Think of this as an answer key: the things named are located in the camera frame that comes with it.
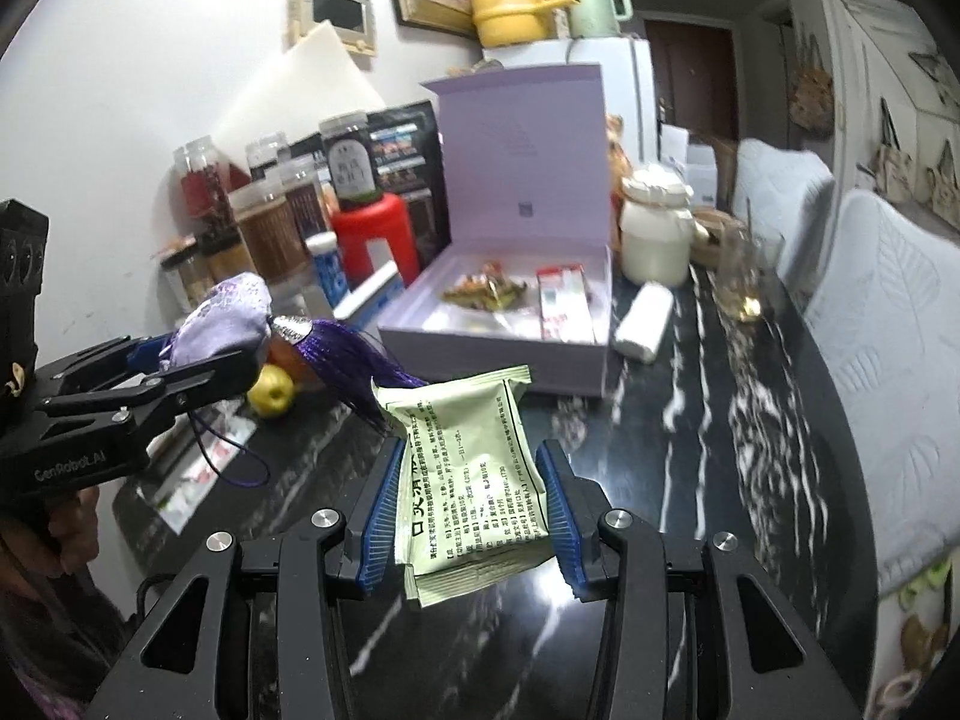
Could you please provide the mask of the person's left hand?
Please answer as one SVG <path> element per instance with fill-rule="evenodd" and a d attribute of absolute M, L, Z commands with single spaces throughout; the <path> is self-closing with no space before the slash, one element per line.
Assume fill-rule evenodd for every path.
<path fill-rule="evenodd" d="M 99 488 L 93 486 L 39 515 L 46 536 L 26 523 L 5 518 L 5 544 L 28 571 L 48 578 L 75 574 L 99 554 L 98 502 Z"/>

